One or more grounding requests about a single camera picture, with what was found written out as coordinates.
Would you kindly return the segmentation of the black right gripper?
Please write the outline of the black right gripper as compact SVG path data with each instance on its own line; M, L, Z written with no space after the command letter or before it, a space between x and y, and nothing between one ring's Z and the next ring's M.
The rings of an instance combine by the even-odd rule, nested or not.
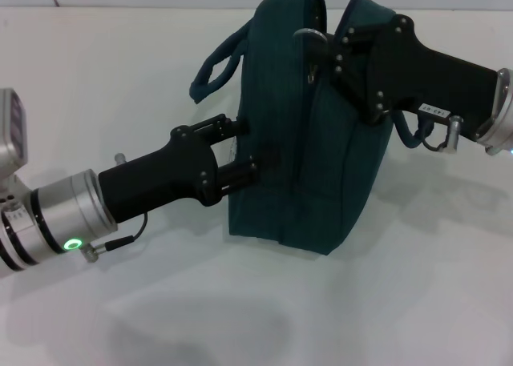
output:
M382 123L385 111L418 113L422 104L462 117L465 128L491 117L498 73L424 46L405 15L354 23L339 35L307 29L306 38L306 57L333 58L331 86L367 125ZM369 57L366 77L361 55Z

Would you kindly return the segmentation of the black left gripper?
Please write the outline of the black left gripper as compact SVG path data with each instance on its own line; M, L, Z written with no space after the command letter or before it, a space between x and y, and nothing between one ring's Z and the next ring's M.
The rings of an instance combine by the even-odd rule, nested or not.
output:
M122 223L178 199L195 199L210 207L221 195L252 186L280 165L279 151L265 148L218 167L209 143L248 133L246 120L224 114L172 130L169 142L158 151L99 173L107 210Z

